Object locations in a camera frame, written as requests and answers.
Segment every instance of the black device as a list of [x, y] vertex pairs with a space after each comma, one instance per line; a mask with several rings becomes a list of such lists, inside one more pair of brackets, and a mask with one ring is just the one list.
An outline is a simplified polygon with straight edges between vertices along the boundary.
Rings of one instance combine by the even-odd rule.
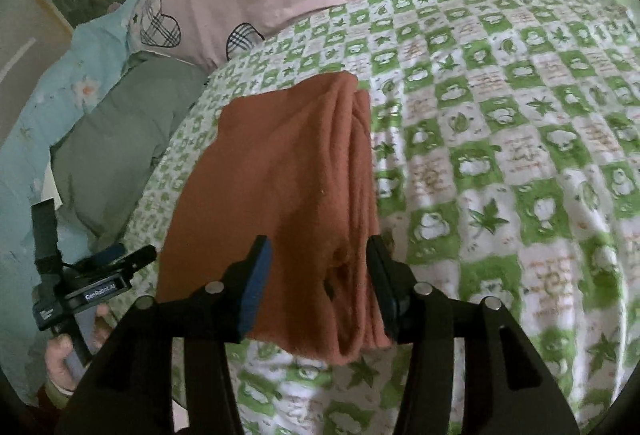
[[[253, 325], [266, 283], [270, 242], [258, 237], [248, 257], [222, 280], [190, 298], [158, 304], [139, 298], [125, 314], [70, 399], [56, 435], [169, 435], [171, 344], [185, 338], [190, 426], [182, 435], [241, 435], [224, 343], [238, 343]], [[367, 268], [386, 333], [413, 352], [394, 435], [446, 435], [452, 399], [454, 338], [466, 343], [462, 435], [578, 435], [574, 415], [506, 306], [447, 298], [393, 261], [382, 238], [367, 242]], [[640, 372], [590, 435], [628, 435], [638, 422]], [[125, 423], [96, 423], [105, 412]]]
[[116, 244], [76, 264], [63, 262], [58, 250], [58, 228], [52, 199], [31, 206], [35, 264], [41, 283], [33, 290], [33, 317], [41, 331], [68, 334], [84, 366], [91, 352], [75, 315], [131, 288], [131, 277], [156, 259], [156, 248], [147, 245], [124, 256]]

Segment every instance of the metal pin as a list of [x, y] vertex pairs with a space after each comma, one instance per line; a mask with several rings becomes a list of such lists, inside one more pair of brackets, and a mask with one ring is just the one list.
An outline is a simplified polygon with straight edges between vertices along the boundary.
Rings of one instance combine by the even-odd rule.
[[484, 304], [491, 310], [498, 310], [502, 307], [502, 302], [495, 296], [489, 296], [484, 300]]
[[210, 281], [205, 285], [204, 290], [207, 294], [219, 294], [225, 290], [225, 284], [222, 281]]
[[427, 282], [416, 283], [414, 285], [414, 292], [420, 296], [428, 296], [433, 292], [433, 287]]
[[156, 300], [153, 299], [153, 296], [140, 296], [140, 298], [136, 300], [134, 305], [136, 306], [136, 309], [146, 310], [150, 309], [155, 302]]

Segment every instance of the folded orange cloth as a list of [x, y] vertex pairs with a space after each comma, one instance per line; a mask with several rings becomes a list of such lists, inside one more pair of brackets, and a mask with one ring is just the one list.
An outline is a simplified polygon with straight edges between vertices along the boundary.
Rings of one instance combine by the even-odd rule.
[[390, 344], [367, 273], [378, 218], [369, 94], [357, 86], [321, 74], [223, 110], [175, 209], [159, 301], [219, 279], [267, 235], [273, 263], [251, 338], [333, 364]]

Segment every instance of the plaid heart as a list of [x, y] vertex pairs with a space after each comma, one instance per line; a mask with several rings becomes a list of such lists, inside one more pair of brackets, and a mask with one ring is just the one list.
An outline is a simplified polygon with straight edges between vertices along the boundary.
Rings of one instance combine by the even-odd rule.
[[239, 24], [226, 39], [227, 60], [251, 50], [262, 41], [264, 41], [264, 36], [253, 25], [250, 23]]
[[151, 47], [171, 49], [182, 39], [175, 18], [162, 14], [162, 0], [145, 0], [140, 15], [140, 41]]

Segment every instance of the checkered fabric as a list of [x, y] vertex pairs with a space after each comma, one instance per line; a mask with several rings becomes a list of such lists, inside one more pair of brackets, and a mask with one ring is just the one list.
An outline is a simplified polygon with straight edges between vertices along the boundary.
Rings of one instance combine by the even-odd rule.
[[140, 16], [140, 41], [152, 47], [173, 48], [180, 44], [180, 25], [162, 14], [162, 0], [145, 0]]
[[227, 60], [235, 58], [263, 41], [264, 36], [253, 25], [241, 23], [229, 34], [226, 40], [226, 58]]
[[[371, 98], [383, 237], [419, 281], [498, 296], [584, 429], [640, 357], [640, 40], [611, 0], [362, 0], [215, 71], [149, 180], [127, 246], [161, 245], [233, 98], [347, 70]], [[155, 290], [157, 265], [112, 305]], [[390, 434], [410, 351], [328, 368], [229, 345], [245, 431]], [[452, 433], [463, 408], [456, 349]], [[174, 366], [177, 397], [182, 370]]]

